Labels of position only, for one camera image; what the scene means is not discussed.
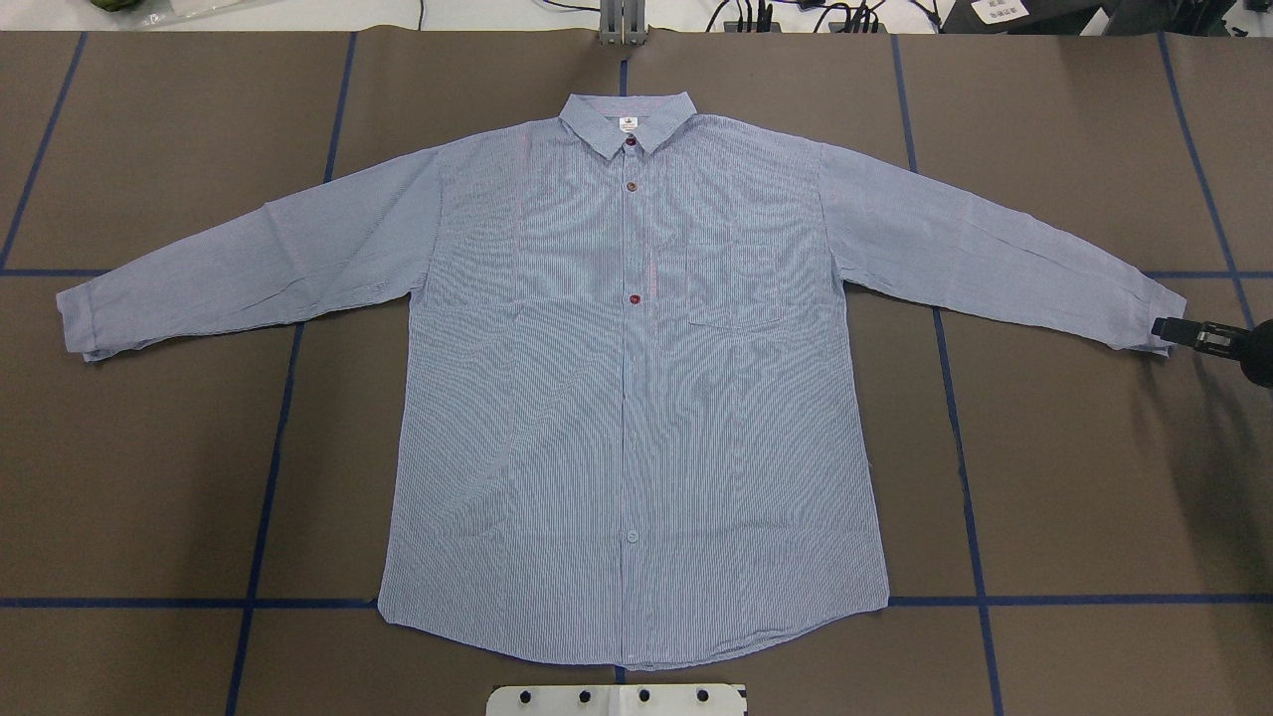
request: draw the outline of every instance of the black cable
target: black cable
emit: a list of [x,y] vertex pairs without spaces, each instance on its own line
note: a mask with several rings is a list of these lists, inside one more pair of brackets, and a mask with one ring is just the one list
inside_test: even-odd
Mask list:
[[871,32],[871,33],[880,32],[880,13],[876,13],[876,10],[880,9],[880,5],[883,5],[887,1],[889,0],[880,0],[875,5],[871,5],[869,11],[871,11],[871,18],[873,18],[873,20],[868,19],[868,22],[871,23],[872,27],[869,29],[867,29],[867,32]]
[[769,3],[760,9],[760,18],[756,20],[756,32],[771,32],[774,28],[774,4]]
[[845,25],[849,24],[849,18],[853,17],[853,8],[849,8],[848,3],[831,3],[825,9],[822,9],[822,14],[817,17],[817,24],[813,25],[813,32],[817,32],[819,29],[822,28],[822,20],[826,19],[826,14],[836,8],[844,10],[844,24]]
[[908,1],[911,5],[919,8],[919,10],[922,13],[924,13],[924,17],[928,18],[928,22],[933,23],[933,28],[937,29],[937,32],[941,32],[941,29],[942,29],[942,17],[937,13],[937,0],[933,0],[933,9],[932,10],[929,10],[923,4],[920,4],[919,0],[908,0]]
[[868,11],[869,10],[867,10],[867,4],[863,1],[861,5],[857,6],[855,10],[853,10],[853,17],[849,18],[849,22],[844,23],[844,27],[840,28],[840,32],[858,32],[858,28],[866,20]]
[[565,3],[555,3],[554,0],[540,0],[545,5],[552,5],[554,8],[565,8],[566,10],[588,10],[589,13],[600,13],[601,8],[584,8],[583,5],[566,5]]
[[[715,24],[717,17],[721,15],[721,10],[724,10],[724,6],[728,5],[728,4],[729,4],[729,0],[721,0],[721,4],[717,5],[717,10],[714,13],[712,13],[712,19],[708,20],[708,29],[705,29],[703,32],[712,32],[712,25]],[[742,22],[742,15],[738,15],[738,22],[740,23]]]
[[1198,25],[1202,24],[1202,15],[1203,15],[1203,13],[1207,11],[1207,5],[1209,5],[1209,4],[1211,4],[1211,0],[1202,0],[1200,3],[1195,3],[1194,4],[1194,9],[1198,10],[1198,14],[1194,15],[1194,27],[1193,27],[1192,31],[1189,31],[1189,34],[1193,34],[1193,36],[1198,34]]

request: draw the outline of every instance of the striped shirt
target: striped shirt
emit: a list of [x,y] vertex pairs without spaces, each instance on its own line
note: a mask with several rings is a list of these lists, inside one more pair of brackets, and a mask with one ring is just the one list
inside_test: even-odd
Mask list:
[[1160,354],[1184,299],[867,155],[572,96],[57,296],[99,361],[410,294],[384,619],[667,669],[887,604],[841,282]]

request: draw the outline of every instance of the grid line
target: grid line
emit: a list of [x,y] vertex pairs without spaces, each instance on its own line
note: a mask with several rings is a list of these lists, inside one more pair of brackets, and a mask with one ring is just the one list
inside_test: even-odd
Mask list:
[[1162,55],[1162,69],[1167,75],[1167,89],[1171,92],[1171,103],[1176,110],[1176,120],[1180,122],[1180,134],[1185,140],[1185,149],[1189,150],[1189,161],[1193,162],[1194,175],[1198,176],[1198,186],[1202,189],[1203,201],[1207,203],[1207,213],[1211,215],[1211,224],[1216,229],[1216,238],[1220,241],[1220,251],[1225,256],[1225,265],[1228,268],[1228,276],[1234,282],[1234,290],[1237,292],[1237,303],[1242,307],[1242,320],[1248,329],[1255,327],[1251,317],[1251,307],[1246,302],[1246,290],[1242,280],[1237,275],[1237,264],[1234,261],[1234,252],[1228,246],[1228,236],[1225,233],[1225,224],[1220,220],[1220,209],[1216,208],[1216,199],[1211,194],[1211,183],[1207,181],[1207,172],[1202,168],[1202,158],[1198,155],[1198,147],[1193,140],[1193,131],[1189,129],[1189,118],[1185,116],[1184,103],[1180,101],[1180,88],[1176,85],[1176,71],[1171,66],[1171,50],[1167,47],[1167,36],[1158,31],[1158,52]]
[[45,134],[39,139],[39,148],[36,149],[36,158],[31,162],[31,171],[27,172],[27,182],[22,186],[22,196],[18,197],[18,206],[13,211],[13,220],[9,222],[9,232],[5,234],[4,246],[0,247],[0,269],[4,269],[9,261],[9,252],[13,251],[13,243],[18,240],[18,227],[22,226],[22,215],[27,211],[27,201],[31,200],[31,191],[36,187],[39,166],[45,162],[45,152],[48,150],[48,143],[53,138],[53,127],[57,126],[57,118],[62,115],[62,106],[66,103],[66,94],[70,93],[71,79],[75,78],[75,70],[79,68],[80,57],[84,56],[84,45],[87,42],[88,33],[81,32],[79,39],[75,42],[75,52],[71,54],[71,61],[66,66],[66,76],[62,78],[62,87],[57,90],[57,101],[53,102],[53,111],[50,112],[48,124],[45,125]]
[[[1273,604],[1273,592],[1165,592],[1165,594],[1016,594],[1016,595],[932,595],[889,598],[889,606],[1109,606],[1109,605],[1253,605]],[[0,598],[0,609],[242,609],[247,599],[234,598],[154,598],[154,596],[8,596]],[[376,609],[376,599],[349,598],[280,598],[256,599],[253,609]],[[622,666],[615,668],[616,678],[626,678]]]
[[[897,82],[897,103],[901,108],[901,131],[906,140],[906,163],[914,173],[919,173],[915,154],[914,132],[910,125],[910,107],[906,103],[906,76],[901,64],[901,43],[896,34],[889,36],[892,46],[892,68]],[[933,330],[937,334],[937,357],[942,366],[942,386],[946,392],[946,413],[951,432],[955,436],[955,455],[959,464],[959,480],[964,490],[964,530],[967,535],[967,552],[973,567],[973,584],[976,589],[976,612],[981,626],[981,647],[985,652],[985,674],[990,685],[990,706],[994,716],[1003,716],[1003,693],[999,688],[998,657],[994,654],[994,633],[990,629],[990,609],[985,604],[985,578],[981,572],[981,550],[976,539],[976,516],[973,512],[973,488],[967,482],[967,464],[964,460],[964,436],[959,424],[959,405],[955,403],[955,383],[951,380],[950,354],[946,350],[946,329],[942,326],[942,312],[936,306],[933,311]]]
[[[0,269],[0,278],[4,276],[99,276],[109,273],[111,269]],[[1165,270],[1141,271],[1151,279],[1225,279],[1232,276],[1241,279],[1273,279],[1273,271],[1190,271],[1190,270]]]
[[[345,101],[349,97],[349,78],[354,66],[354,52],[358,47],[358,33],[349,33],[349,46],[345,50],[345,69],[340,80],[340,94],[336,99],[336,117],[331,126],[331,141],[327,147],[327,166],[323,169],[323,183],[332,178],[336,167],[336,150],[340,144],[341,121],[345,115]],[[239,685],[243,682],[243,669],[247,664],[247,646],[252,636],[252,615],[256,612],[256,594],[261,581],[261,566],[265,562],[266,539],[270,531],[270,512],[274,508],[274,493],[279,482],[279,466],[283,461],[283,436],[288,428],[292,410],[292,394],[295,386],[297,358],[300,354],[300,339],[304,338],[306,324],[297,324],[292,339],[292,354],[288,357],[288,376],[283,383],[283,404],[279,408],[279,426],[274,434],[274,451],[270,456],[270,474],[265,483],[265,496],[261,499],[261,521],[256,531],[256,548],[252,553],[252,572],[248,576],[247,598],[243,604],[243,619],[239,624],[238,646],[234,650],[234,666],[230,671],[229,693],[225,697],[225,716],[234,716],[238,707]]]

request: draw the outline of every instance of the light blue button-up shirt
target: light blue button-up shirt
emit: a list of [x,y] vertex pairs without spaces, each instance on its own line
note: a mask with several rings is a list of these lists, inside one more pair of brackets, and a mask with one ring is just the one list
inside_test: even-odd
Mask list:
[[887,603],[844,280],[1157,353],[1153,319],[1184,312],[1026,214],[686,94],[572,96],[57,304],[67,349],[99,361],[410,294],[381,613],[665,669]]

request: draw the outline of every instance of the shirt cuff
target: shirt cuff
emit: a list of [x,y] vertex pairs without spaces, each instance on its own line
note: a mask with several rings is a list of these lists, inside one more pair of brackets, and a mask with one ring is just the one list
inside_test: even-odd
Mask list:
[[93,334],[93,304],[89,302],[88,284],[59,293],[57,311],[62,315],[66,350],[83,353],[84,361],[89,361],[89,354],[97,350],[97,338]]
[[[1147,327],[1153,326],[1155,319],[1181,319],[1185,315],[1185,301],[1184,296],[1164,287],[1162,284],[1156,284],[1156,292],[1153,301],[1150,302],[1150,316]],[[1161,338],[1148,334],[1148,340],[1144,344],[1144,350],[1157,353],[1158,355],[1167,355],[1169,349],[1175,345],[1174,343],[1162,340]]]

